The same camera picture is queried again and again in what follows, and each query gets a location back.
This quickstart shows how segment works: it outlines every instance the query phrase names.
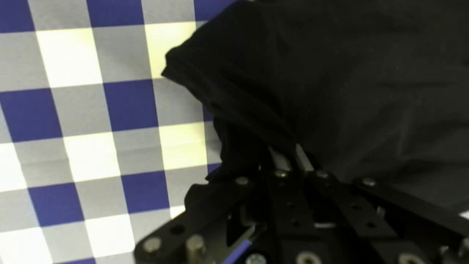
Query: mounting hole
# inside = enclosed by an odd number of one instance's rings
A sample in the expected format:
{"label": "mounting hole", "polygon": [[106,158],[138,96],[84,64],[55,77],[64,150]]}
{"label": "mounting hole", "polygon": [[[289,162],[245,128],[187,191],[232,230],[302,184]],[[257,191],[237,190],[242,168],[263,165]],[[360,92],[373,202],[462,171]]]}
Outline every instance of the mounting hole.
{"label": "mounting hole", "polygon": [[300,219],[298,218],[292,218],[291,222],[292,222],[292,225],[300,227]]}
{"label": "mounting hole", "polygon": [[357,211],[361,211],[364,206],[360,205],[360,203],[352,203],[352,208],[357,209]]}
{"label": "mounting hole", "polygon": [[182,234],[187,228],[181,224],[172,225],[171,233],[172,234]]}
{"label": "mounting hole", "polygon": [[376,222],[373,222],[373,221],[368,221],[366,225],[367,225],[368,228],[374,228],[374,227],[377,227],[377,224],[376,224]]}

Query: blue and white checkered cloth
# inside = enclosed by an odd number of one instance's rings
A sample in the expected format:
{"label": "blue and white checkered cloth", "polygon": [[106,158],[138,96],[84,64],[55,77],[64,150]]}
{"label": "blue and white checkered cloth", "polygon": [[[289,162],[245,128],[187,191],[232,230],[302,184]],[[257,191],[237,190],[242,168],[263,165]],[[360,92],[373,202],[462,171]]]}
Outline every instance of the blue and white checkered cloth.
{"label": "blue and white checkered cloth", "polygon": [[222,0],[0,0],[0,262],[130,264],[220,162],[160,76]]}

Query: screw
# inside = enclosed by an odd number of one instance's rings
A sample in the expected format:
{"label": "screw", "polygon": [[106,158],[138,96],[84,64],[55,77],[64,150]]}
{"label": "screw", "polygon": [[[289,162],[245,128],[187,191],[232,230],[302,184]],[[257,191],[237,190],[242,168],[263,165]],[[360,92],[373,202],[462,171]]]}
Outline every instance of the screw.
{"label": "screw", "polygon": [[415,253],[404,252],[399,253],[399,264],[426,264],[426,260]]}
{"label": "screw", "polygon": [[322,178],[327,178],[327,177],[329,177],[329,172],[324,171],[324,169],[319,169],[319,171],[317,171],[317,175],[322,177]]}
{"label": "screw", "polygon": [[461,247],[459,247],[459,252],[458,252],[459,256],[465,256],[465,255],[469,255],[469,237],[465,237],[464,241],[461,243]]}
{"label": "screw", "polygon": [[261,255],[261,253],[251,253],[251,255],[247,257],[245,264],[267,264],[267,259],[266,259],[266,256]]}
{"label": "screw", "polygon": [[162,247],[162,238],[160,237],[150,237],[144,241],[144,250],[149,253],[157,252]]}
{"label": "screw", "polygon": [[376,186],[377,181],[376,181],[374,178],[371,178],[371,177],[366,177],[366,178],[364,178],[364,184],[367,184],[367,186]]}
{"label": "screw", "polygon": [[297,264],[323,264],[323,260],[316,252],[304,250],[297,255]]}
{"label": "screw", "polygon": [[244,184],[244,186],[245,186],[245,184],[248,184],[248,183],[250,183],[250,178],[248,178],[248,177],[245,177],[245,175],[242,175],[242,177],[238,177],[238,178],[237,178],[237,183],[238,183],[238,184]]}

